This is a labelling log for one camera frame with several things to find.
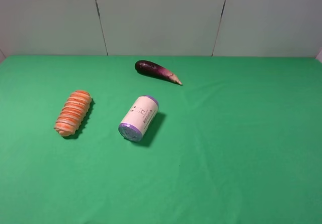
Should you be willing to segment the orange striped bread roll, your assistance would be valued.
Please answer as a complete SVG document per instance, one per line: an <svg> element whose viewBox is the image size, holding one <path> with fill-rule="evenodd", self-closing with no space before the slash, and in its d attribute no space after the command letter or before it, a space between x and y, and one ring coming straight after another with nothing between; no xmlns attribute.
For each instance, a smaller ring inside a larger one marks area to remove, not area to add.
<svg viewBox="0 0 322 224"><path fill-rule="evenodd" d="M92 98L86 91L77 90L70 94L57 118L54 130L62 137L74 135L85 118Z"/></svg>

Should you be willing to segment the purple eggplant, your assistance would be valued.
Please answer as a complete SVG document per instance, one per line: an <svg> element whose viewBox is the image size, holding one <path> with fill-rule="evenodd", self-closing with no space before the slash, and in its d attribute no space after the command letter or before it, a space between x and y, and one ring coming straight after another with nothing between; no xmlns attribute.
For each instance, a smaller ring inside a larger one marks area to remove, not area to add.
<svg viewBox="0 0 322 224"><path fill-rule="evenodd" d="M179 78L167 68L148 60L139 60L135 63L135 69L138 73L172 82L182 86Z"/></svg>

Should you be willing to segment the purple white bag roll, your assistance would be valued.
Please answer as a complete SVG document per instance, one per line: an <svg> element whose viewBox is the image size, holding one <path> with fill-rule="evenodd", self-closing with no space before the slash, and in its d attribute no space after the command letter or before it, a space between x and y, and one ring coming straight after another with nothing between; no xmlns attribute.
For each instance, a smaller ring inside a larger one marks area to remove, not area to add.
<svg viewBox="0 0 322 224"><path fill-rule="evenodd" d="M140 96L120 122L118 131L125 139L139 142L157 113L158 101L152 96Z"/></svg>

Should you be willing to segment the green table cloth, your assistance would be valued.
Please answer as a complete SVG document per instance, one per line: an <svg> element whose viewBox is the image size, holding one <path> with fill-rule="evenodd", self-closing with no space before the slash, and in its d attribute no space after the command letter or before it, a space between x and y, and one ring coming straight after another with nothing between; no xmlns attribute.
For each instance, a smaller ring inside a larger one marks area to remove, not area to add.
<svg viewBox="0 0 322 224"><path fill-rule="evenodd" d="M10 56L1 63L1 223L321 223L321 63L137 56ZM55 122L92 102L74 135ZM139 142L118 126L158 101Z"/></svg>

